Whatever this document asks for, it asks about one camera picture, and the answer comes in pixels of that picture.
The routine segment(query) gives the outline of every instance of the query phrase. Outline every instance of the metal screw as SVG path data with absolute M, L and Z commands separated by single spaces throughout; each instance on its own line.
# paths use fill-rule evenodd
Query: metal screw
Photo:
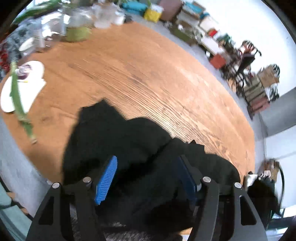
M 205 183 L 211 182 L 211 179 L 209 177 L 203 177 L 202 179 Z
M 91 181 L 90 177 L 85 177 L 82 179 L 84 183 L 89 183 Z
M 236 188 L 242 188 L 242 185 L 241 185 L 240 183 L 235 183 L 234 186 L 235 186 Z
M 52 184 L 52 188 L 58 188 L 58 187 L 59 187 L 59 183 Z

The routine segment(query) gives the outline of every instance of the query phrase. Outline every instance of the furniture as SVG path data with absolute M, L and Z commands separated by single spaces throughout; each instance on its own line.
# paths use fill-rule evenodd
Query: furniture
M 158 5 L 164 8 L 160 19 L 163 21 L 172 21 L 179 13 L 183 3 L 181 0 L 161 0 Z
M 202 21 L 200 21 L 199 27 L 205 32 L 208 32 L 212 28 L 216 29 L 217 31 L 220 30 L 219 23 L 211 16 L 206 16 Z
M 128 119 L 147 117 L 173 137 L 204 144 L 233 163 L 241 180 L 254 170 L 254 133 L 239 106 L 200 62 L 150 28 L 133 22 L 93 29 L 84 42 L 60 42 L 28 60 L 45 66 L 46 86 L 28 113 L 37 143 L 15 115 L 2 116 L 20 150 L 53 182 L 62 181 L 79 110 L 102 98 Z
M 196 28 L 200 23 L 200 17 L 205 11 L 205 8 L 198 3 L 186 3 L 183 5 L 180 13 L 177 15 L 177 22 L 185 21 L 192 27 Z
M 219 45 L 219 42 L 207 34 L 201 39 L 201 45 L 203 45 L 212 55 L 216 55 L 218 53 L 225 53 L 226 50 Z
M 190 46 L 197 44 L 196 40 L 192 37 L 190 37 L 188 34 L 182 32 L 176 27 L 173 27 L 170 29 L 170 32 L 175 35 L 176 37 L 180 38 L 181 40 L 185 41 Z

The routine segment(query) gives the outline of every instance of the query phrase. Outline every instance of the yellow bag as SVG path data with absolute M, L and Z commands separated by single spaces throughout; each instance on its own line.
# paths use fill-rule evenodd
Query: yellow bag
M 153 11 L 152 9 L 148 8 L 144 14 L 144 19 L 148 21 L 152 21 L 157 23 L 160 19 L 161 13 Z

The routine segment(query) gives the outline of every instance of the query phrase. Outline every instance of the white container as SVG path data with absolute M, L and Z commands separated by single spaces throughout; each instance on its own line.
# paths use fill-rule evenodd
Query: white container
M 124 13 L 116 12 L 113 23 L 116 25 L 123 25 L 125 19 L 126 19 L 126 16 Z
M 206 16 L 199 25 L 202 29 L 208 32 L 210 29 L 214 28 L 217 31 L 220 30 L 219 23 L 213 19 L 211 16 Z
M 156 12 L 158 12 L 158 13 L 162 13 L 163 10 L 164 10 L 163 7 L 158 6 L 158 5 L 156 5 L 156 4 L 151 4 L 150 9 L 151 9 L 152 11 L 156 11 Z
M 20 47 L 19 47 L 20 54 L 22 58 L 30 55 L 35 51 L 34 45 L 34 37 L 29 38 L 26 40 Z
M 109 28 L 114 21 L 116 8 L 113 5 L 101 7 L 99 5 L 93 6 L 96 28 Z

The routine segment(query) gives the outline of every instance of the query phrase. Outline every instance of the brown box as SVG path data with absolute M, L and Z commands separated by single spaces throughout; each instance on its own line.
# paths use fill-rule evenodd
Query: brown box
M 172 21 L 181 11 L 183 3 L 181 0 L 160 0 L 158 5 L 164 8 L 160 19 L 163 21 Z
M 279 78 L 274 76 L 272 65 L 264 68 L 260 73 L 258 73 L 258 77 L 264 88 L 270 87 L 275 83 L 279 83 Z
M 226 64 L 226 60 L 220 54 L 216 54 L 214 57 L 211 58 L 210 63 L 216 69 L 220 69 Z

